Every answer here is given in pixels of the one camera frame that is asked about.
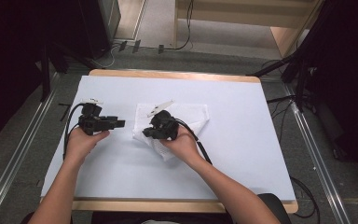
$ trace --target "white cloth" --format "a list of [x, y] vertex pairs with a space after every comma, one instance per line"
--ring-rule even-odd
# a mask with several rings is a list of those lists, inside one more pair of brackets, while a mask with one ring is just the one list
[[[174, 157], [171, 151], [163, 146], [158, 139], [146, 137], [142, 131], [145, 128], [151, 127], [150, 120], [153, 117], [148, 118], [147, 114], [155, 108], [155, 105], [151, 104], [138, 104], [135, 113], [135, 125], [132, 130], [133, 138], [141, 142], [145, 142], [150, 147], [156, 150], [161, 155], [164, 161]], [[188, 127], [197, 135], [206, 122], [209, 120], [209, 113], [207, 105], [181, 105], [172, 104], [166, 108], [170, 112], [171, 116], [176, 119], [184, 121]]]

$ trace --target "person's left arm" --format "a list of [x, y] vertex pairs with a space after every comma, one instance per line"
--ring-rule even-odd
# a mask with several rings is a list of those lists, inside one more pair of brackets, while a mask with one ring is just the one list
[[28, 223], [70, 223], [77, 174], [86, 156], [107, 135], [108, 131], [88, 136], [80, 128], [71, 132], [60, 171]]

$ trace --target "table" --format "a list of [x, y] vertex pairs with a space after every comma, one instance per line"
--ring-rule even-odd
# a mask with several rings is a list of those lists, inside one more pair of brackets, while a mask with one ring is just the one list
[[[173, 43], [178, 19], [187, 18], [190, 0], [175, 0]], [[195, 0], [192, 20], [269, 26], [286, 57], [305, 29], [310, 28], [323, 0]]]
[[[103, 100], [101, 116], [125, 119], [126, 127], [111, 131], [86, 158], [73, 209], [225, 212], [209, 187], [183, 162], [176, 158], [163, 161], [152, 148], [131, 139], [136, 104], [159, 104], [169, 98], [208, 106], [211, 119], [199, 138], [214, 166], [255, 193], [274, 193], [288, 213], [297, 210], [257, 77], [93, 70], [80, 81], [74, 105], [85, 97]], [[71, 123], [75, 124], [79, 115], [75, 112]], [[234, 132], [241, 126], [240, 132]], [[61, 164], [62, 140], [48, 168], [42, 198]]]

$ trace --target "person's right hand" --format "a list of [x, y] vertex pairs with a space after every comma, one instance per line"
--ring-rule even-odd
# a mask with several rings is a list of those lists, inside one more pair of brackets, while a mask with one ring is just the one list
[[191, 161], [202, 159], [197, 149], [193, 135], [183, 126], [179, 125], [178, 135], [175, 140], [160, 140], [161, 144], [168, 147], [180, 160], [189, 164]]

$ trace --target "floor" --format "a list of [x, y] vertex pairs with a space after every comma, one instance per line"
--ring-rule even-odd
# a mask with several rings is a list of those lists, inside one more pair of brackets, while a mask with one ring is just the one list
[[[160, 44], [172, 45], [173, 18], [167, 9], [171, 8], [172, 2], [146, 1], [138, 32], [129, 33], [135, 37], [134, 39], [141, 40], [141, 46], [156, 48]], [[179, 45], [184, 43], [187, 37], [185, 23], [180, 23]], [[282, 58], [268, 27], [201, 21], [192, 21], [191, 24], [191, 43], [180, 52], [164, 52], [158, 55], [157, 49], [140, 49], [134, 54], [131, 53], [130, 47], [122, 52], [114, 50], [114, 64], [109, 69], [250, 74], [268, 65], [270, 60]], [[108, 64], [112, 59], [111, 55], [106, 54], [98, 62]], [[60, 75], [61, 79], [56, 85], [57, 92], [51, 107], [40, 124], [40, 130], [34, 137], [13, 184], [5, 192], [6, 197], [0, 207], [0, 223], [18, 223], [38, 204], [38, 195], [49, 166], [49, 160], [46, 158], [52, 157], [63, 130], [64, 123], [60, 121], [60, 117], [65, 107], [59, 104], [72, 103], [78, 80], [88, 73], [84, 66], [76, 62], [70, 64], [68, 74]], [[279, 75], [279, 71], [276, 70], [270, 76], [262, 78], [267, 99], [286, 94], [283, 84], [277, 78]], [[27, 120], [31, 119], [40, 106], [40, 92], [38, 89], [30, 96], [0, 134], [0, 175], [21, 141], [21, 135], [27, 129]], [[282, 103], [278, 110], [286, 107], [287, 103]], [[275, 105], [270, 105], [269, 109], [272, 112], [274, 108]], [[281, 147], [289, 174], [302, 180], [311, 189], [321, 209], [321, 223], [358, 223], [358, 163], [337, 161], [323, 125], [317, 116], [305, 110], [304, 116], [349, 217], [349, 221], [338, 220], [331, 208], [330, 199], [326, 197], [324, 185], [303, 140], [302, 132], [298, 128], [295, 114], [288, 112], [286, 117], [281, 114], [274, 120], [277, 134], [282, 132]], [[312, 211], [310, 199], [295, 184], [294, 189], [299, 201], [298, 213], [308, 214]], [[75, 223], [90, 223], [90, 213], [75, 211], [74, 219]], [[291, 219], [293, 223], [316, 223], [316, 216], [301, 219], [291, 215]]]

